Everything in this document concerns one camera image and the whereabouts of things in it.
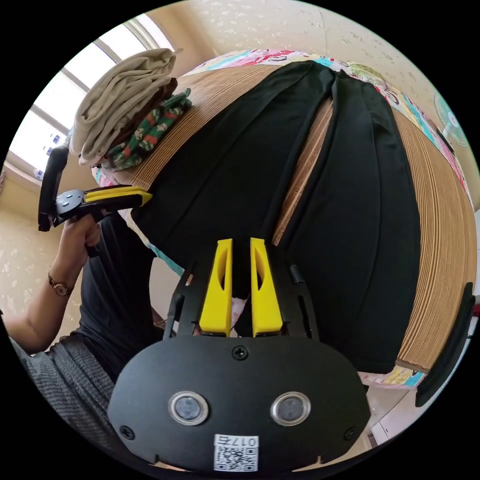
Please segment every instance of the wristwatch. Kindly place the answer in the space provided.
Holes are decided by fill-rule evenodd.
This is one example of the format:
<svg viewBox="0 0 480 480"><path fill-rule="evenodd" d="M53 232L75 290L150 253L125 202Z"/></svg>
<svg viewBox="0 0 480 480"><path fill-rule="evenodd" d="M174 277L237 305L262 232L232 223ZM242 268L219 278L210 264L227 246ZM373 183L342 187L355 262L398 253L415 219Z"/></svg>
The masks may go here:
<svg viewBox="0 0 480 480"><path fill-rule="evenodd" d="M55 281L48 272L48 283L55 290L55 293L60 297L68 297L74 291L73 288L68 288L64 281Z"/></svg>

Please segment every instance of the qr code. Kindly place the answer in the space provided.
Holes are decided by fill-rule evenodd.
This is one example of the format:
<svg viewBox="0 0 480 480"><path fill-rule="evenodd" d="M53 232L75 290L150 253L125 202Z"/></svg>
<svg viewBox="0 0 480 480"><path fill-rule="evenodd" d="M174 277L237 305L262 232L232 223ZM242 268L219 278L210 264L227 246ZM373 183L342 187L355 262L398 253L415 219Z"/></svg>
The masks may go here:
<svg viewBox="0 0 480 480"><path fill-rule="evenodd" d="M215 445L214 470L224 472L256 472L258 448Z"/></svg>

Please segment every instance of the bed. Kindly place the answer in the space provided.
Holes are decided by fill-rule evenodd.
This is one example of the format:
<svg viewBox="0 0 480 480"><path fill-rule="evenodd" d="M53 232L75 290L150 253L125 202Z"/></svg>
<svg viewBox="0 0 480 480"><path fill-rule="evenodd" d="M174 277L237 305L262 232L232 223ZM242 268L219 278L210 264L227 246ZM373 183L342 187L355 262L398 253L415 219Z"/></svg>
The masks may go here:
<svg viewBox="0 0 480 480"><path fill-rule="evenodd" d="M178 79L179 91L191 88L190 99L194 107L149 159L138 167L118 172L95 167L92 174L101 187L127 184L149 188L172 152L220 112L226 98L231 101L240 97L280 66L307 60L336 72L343 70L350 77L373 84L392 108L407 153L421 226L415 302L394 369L388 374L359 372L359 375L365 385L414 389L428 375L449 338L464 285L475 281L475 220L465 176L450 146L434 122L401 91L389 85L381 73L366 65L292 50L230 52L199 65ZM275 237L281 236L302 194L306 181L302 172L309 159L320 151L322 135L325 135L331 115L332 106L325 105L310 129ZM143 243L181 275L183 266L173 262L145 237L131 212L122 211L121 214ZM237 300L236 317L241 305Z"/></svg>

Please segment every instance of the watch face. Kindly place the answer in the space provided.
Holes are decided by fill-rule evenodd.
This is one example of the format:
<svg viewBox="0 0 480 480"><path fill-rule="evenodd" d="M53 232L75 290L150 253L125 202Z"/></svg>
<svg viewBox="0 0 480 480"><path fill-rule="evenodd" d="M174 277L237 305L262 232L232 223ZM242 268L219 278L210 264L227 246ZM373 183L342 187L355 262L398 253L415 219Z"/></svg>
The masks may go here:
<svg viewBox="0 0 480 480"><path fill-rule="evenodd" d="M62 285L61 283L57 283L55 285L55 291L58 295L64 297L67 294L67 287L65 285Z"/></svg>

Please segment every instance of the gray sweater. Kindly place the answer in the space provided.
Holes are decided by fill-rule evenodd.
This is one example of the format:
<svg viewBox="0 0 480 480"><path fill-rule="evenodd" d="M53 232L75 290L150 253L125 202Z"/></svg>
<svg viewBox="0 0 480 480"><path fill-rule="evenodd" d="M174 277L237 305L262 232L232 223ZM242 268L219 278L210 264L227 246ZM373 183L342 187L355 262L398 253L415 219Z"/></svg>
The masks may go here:
<svg viewBox="0 0 480 480"><path fill-rule="evenodd" d="M133 457L107 417L114 384L81 340L64 336L32 356L10 340L33 383L65 422L92 443Z"/></svg>

